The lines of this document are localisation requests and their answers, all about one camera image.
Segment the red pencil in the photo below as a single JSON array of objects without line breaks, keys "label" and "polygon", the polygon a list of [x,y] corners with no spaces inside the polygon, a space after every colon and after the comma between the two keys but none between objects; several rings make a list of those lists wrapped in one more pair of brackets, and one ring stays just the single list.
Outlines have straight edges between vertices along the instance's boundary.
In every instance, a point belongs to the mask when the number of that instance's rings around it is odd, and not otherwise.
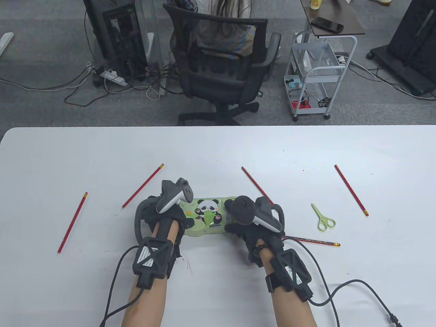
[{"label": "red pencil", "polygon": [[71,220],[70,227],[68,227],[68,230],[64,236],[64,239],[62,240],[61,246],[59,246],[58,253],[62,252],[62,249],[64,248],[64,245],[65,245],[65,242],[67,242],[68,236],[70,235],[70,232],[73,228],[73,225],[76,222],[77,216],[79,216],[79,212],[82,209],[82,206],[83,206],[87,196],[88,196],[88,192],[85,192],[85,195],[83,196],[82,201],[80,201],[79,207],[77,208],[76,213],[74,214],[73,220]]},{"label": "red pencil", "polygon": [[300,242],[308,242],[308,243],[330,245],[330,246],[337,246],[337,247],[341,246],[340,243],[319,241],[317,239],[302,238],[302,237],[285,236],[285,237],[283,237],[283,239],[296,239],[297,241],[300,241]]},{"label": "red pencil", "polygon": [[147,185],[147,183],[154,177],[154,175],[156,175],[157,174],[157,172],[158,171],[160,171],[162,168],[163,168],[163,166],[164,166],[164,164],[161,164],[160,166],[159,166],[159,168],[157,168],[155,171],[154,171],[154,173],[152,173],[151,174],[151,176],[150,177],[148,177],[148,179],[144,182],[144,184],[142,184],[141,186],[140,186],[140,188],[138,188],[138,190],[126,201],[126,203],[125,204],[123,204],[123,206],[122,206],[122,208],[124,209],[128,204],[129,204],[129,202],[130,201],[132,201],[133,200],[133,198],[144,188],[144,186],[145,185]]},{"label": "red pencil", "polygon": [[341,170],[339,169],[339,167],[337,165],[334,166],[339,174],[339,176],[342,178],[342,180],[344,181],[345,185],[348,187],[348,189],[350,190],[351,194],[353,195],[354,199],[356,200],[356,202],[358,203],[360,209],[362,209],[363,213],[365,214],[365,216],[369,216],[368,211],[365,209],[365,207],[363,206],[362,202],[360,202],[359,198],[357,197],[356,193],[353,191],[353,189],[351,188],[351,185],[347,182],[344,174],[342,174]]},{"label": "red pencil", "polygon": [[265,191],[257,184],[257,182],[254,180],[254,178],[250,175],[249,172],[244,167],[241,167],[241,169],[244,171],[244,173],[248,176],[248,178],[253,182],[253,184],[257,187],[257,189],[260,191],[260,193],[263,194],[263,196],[266,196],[271,204],[274,204],[274,202],[271,201],[268,195],[266,195]]}]

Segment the chair armrest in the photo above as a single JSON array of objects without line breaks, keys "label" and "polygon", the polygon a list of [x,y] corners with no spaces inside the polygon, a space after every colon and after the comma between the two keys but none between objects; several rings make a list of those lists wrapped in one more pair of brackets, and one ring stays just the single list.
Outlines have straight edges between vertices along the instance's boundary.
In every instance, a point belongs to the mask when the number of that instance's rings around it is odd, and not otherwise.
[{"label": "chair armrest", "polygon": [[270,66],[277,56],[277,51],[279,50],[281,38],[282,35],[280,33],[273,33],[271,35],[271,38],[269,39],[268,51],[266,53],[264,62],[260,62],[258,64],[252,64],[251,67],[264,68]]}]

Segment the scissor blade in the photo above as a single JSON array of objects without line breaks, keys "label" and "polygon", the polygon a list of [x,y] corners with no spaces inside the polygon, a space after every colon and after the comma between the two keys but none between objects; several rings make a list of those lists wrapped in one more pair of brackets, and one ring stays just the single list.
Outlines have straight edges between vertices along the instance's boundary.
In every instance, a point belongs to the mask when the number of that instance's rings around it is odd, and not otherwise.
[{"label": "scissor blade", "polygon": [[315,210],[315,212],[317,213],[317,215],[318,215],[319,218],[324,217],[324,216],[322,215],[322,213],[318,210],[317,206],[316,206],[314,203],[311,203],[311,206],[312,206],[312,208]]}]

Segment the bracelet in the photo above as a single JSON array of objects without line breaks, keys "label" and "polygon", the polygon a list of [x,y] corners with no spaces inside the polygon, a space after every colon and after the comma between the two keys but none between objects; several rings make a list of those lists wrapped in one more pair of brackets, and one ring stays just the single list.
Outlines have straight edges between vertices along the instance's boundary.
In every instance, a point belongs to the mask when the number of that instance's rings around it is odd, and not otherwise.
[{"label": "bracelet", "polygon": [[255,256],[255,257],[260,257],[260,251],[262,251],[263,249],[267,249],[267,248],[268,248],[268,244],[266,244],[266,243],[261,244],[261,245],[255,247],[255,248],[253,249],[253,254],[254,254],[254,256]]}]

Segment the metal cart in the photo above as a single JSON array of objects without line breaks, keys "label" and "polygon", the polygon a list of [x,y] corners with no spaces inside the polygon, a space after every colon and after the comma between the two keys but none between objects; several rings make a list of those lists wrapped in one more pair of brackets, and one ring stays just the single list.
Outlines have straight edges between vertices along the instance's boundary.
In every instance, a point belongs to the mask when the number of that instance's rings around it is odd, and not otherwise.
[{"label": "metal cart", "polygon": [[[351,62],[357,47],[357,38],[354,35],[319,36],[324,42],[307,42],[311,33],[308,22],[304,31],[297,33],[292,41],[286,73],[283,77],[286,94],[293,115],[293,121],[298,121],[298,115],[323,113],[324,119],[330,118],[339,87],[345,76],[345,72]],[[297,38],[302,35],[302,43],[297,43]],[[329,43],[329,38],[346,38],[353,40],[353,46],[345,63],[339,64],[335,53]],[[324,83],[336,83],[333,95],[328,96]],[[317,90],[308,89],[308,85],[314,85]]]}]

